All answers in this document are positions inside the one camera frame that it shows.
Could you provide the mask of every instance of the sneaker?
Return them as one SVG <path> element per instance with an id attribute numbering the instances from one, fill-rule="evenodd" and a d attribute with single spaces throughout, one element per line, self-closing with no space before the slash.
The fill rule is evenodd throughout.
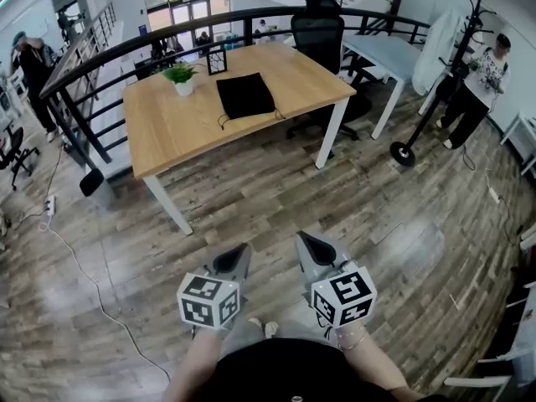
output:
<path id="1" fill-rule="evenodd" d="M 248 319 L 248 322 L 253 323 L 254 325 L 258 326 L 260 329 L 262 329 L 262 323 L 258 318 L 252 317 Z"/>
<path id="2" fill-rule="evenodd" d="M 47 132 L 47 142 L 51 143 L 54 138 L 56 137 L 56 132 L 58 132 L 58 130 L 53 130 L 51 132 Z"/>
<path id="3" fill-rule="evenodd" d="M 267 323 L 265 326 L 266 339 L 273 338 L 277 333 L 277 329 L 279 329 L 279 325 L 276 322 Z"/>

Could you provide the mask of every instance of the white cable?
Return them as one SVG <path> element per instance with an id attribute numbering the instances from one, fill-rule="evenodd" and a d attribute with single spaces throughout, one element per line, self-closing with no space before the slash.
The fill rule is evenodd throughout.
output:
<path id="1" fill-rule="evenodd" d="M 82 266 L 80 265 L 79 261 L 78 261 L 78 258 L 76 257 L 76 253 L 75 251 L 73 250 L 73 248 L 67 244 L 67 242 L 64 240 L 64 238 L 58 234 L 56 231 L 54 231 L 53 229 L 50 228 L 50 223 L 52 222 L 52 216 L 50 216 L 50 219 L 49 219 L 49 222 L 41 222 L 39 224 L 39 232 L 51 232 L 52 234 L 54 234 L 56 237 L 58 237 L 61 242 L 65 245 L 65 247 L 67 247 L 67 249 L 70 250 L 70 253 L 72 254 L 73 258 L 75 259 L 75 262 L 76 262 L 76 265 L 78 266 L 78 268 L 80 269 L 80 271 L 82 272 L 82 274 L 84 274 L 84 276 L 87 277 L 87 279 L 89 281 L 91 281 L 91 283 L 93 283 L 93 285 L 96 287 L 97 289 L 97 296 L 99 297 L 99 305 L 100 305 L 100 310 L 102 311 L 102 314 L 104 314 L 106 317 L 108 317 L 110 320 L 112 320 L 114 323 L 117 323 L 118 325 L 120 326 L 123 326 L 123 328 L 126 330 L 126 333 L 128 334 L 128 337 L 131 339 L 131 342 L 132 342 L 132 345 L 134 346 L 134 348 L 136 349 L 138 355 L 142 358 L 144 358 L 145 360 L 147 360 L 152 366 L 155 366 L 156 368 L 160 369 L 162 372 L 164 372 L 166 374 L 166 378 L 167 378 L 167 381 L 168 382 L 171 382 L 171 379 L 169 378 L 169 374 L 168 372 L 158 366 L 156 363 L 154 363 L 150 358 L 146 358 L 142 352 L 140 351 L 140 349 L 138 348 L 137 344 L 136 344 L 136 341 L 134 341 L 134 337 L 132 336 L 131 334 L 131 331 L 130 329 L 128 328 L 128 326 L 123 323 L 123 322 L 120 322 L 119 320 L 116 320 L 114 317 L 108 315 L 107 312 L 104 311 L 104 306 L 102 304 L 102 299 L 101 299 L 101 289 L 99 288 L 99 285 L 97 284 L 97 282 L 95 280 L 93 280 L 90 276 L 88 276 L 85 271 L 82 269 Z"/>

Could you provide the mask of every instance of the white pot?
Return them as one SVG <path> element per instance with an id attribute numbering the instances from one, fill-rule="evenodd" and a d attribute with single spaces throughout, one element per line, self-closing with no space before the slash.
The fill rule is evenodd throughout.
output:
<path id="1" fill-rule="evenodd" d="M 192 94 L 193 92 L 192 78 L 188 79 L 183 84 L 175 84 L 175 89 L 177 90 L 177 93 L 182 97 Z"/>

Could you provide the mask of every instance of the laminate floor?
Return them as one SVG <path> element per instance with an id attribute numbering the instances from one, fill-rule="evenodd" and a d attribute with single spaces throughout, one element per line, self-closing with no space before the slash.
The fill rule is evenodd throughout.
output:
<path id="1" fill-rule="evenodd" d="M 189 237 L 132 175 L 113 183 L 116 209 L 98 210 L 78 188 L 81 169 L 63 154 L 50 189 L 58 197 L 51 228 L 98 281 L 106 311 L 170 374 L 190 341 L 176 291 L 210 251 L 250 242 L 245 313 L 315 327 L 302 300 L 293 236 L 310 229 L 338 238 L 377 286 L 369 331 L 415 389 L 436 391 L 446 376 L 467 374 L 486 351 L 518 258 L 503 230 L 507 208 L 487 192 L 486 168 L 508 202 L 512 238 L 533 217 L 534 195 L 488 122 L 467 143 L 475 172 L 461 150 L 441 145 L 445 132 L 433 123 L 415 145 L 417 165 L 400 167 L 389 145 L 409 138 L 422 99 L 404 93 L 374 141 L 369 133 L 392 87 L 369 87 L 374 108 L 351 124 L 361 139 L 340 135 L 336 157 L 321 171 L 314 166 L 319 131 L 289 141 L 285 129 L 293 121 L 287 121 L 165 173 L 163 183 L 192 222 Z M 15 193 L 3 173 L 2 208 L 14 226 L 42 211 L 59 151 L 32 118 L 23 124 L 27 143 L 40 146 L 42 155 Z M 0 255 L 11 305 L 0 308 L 0 394 L 8 401 L 160 400 L 164 374 L 139 358 L 125 330 L 102 315 L 95 288 L 67 248 L 39 232 L 45 220 L 31 217 L 10 230 L 8 251 Z"/>

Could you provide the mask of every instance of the black shirt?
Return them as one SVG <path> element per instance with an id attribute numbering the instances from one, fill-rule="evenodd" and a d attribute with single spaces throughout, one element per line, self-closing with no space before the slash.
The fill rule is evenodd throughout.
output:
<path id="1" fill-rule="evenodd" d="M 220 360 L 193 400 L 291 402 L 292 398 L 396 402 L 390 392 L 362 381 L 336 348 L 283 338 L 265 340 Z M 447 401 L 443 396 L 422 400 Z"/>
<path id="2" fill-rule="evenodd" d="M 18 67 L 23 68 L 24 81 L 28 89 L 36 93 L 39 93 L 43 89 L 44 84 L 47 83 L 47 80 L 52 74 L 52 69 L 47 67 L 43 62 L 42 52 L 43 48 L 35 49 L 28 46 L 13 61 L 16 69 Z"/>

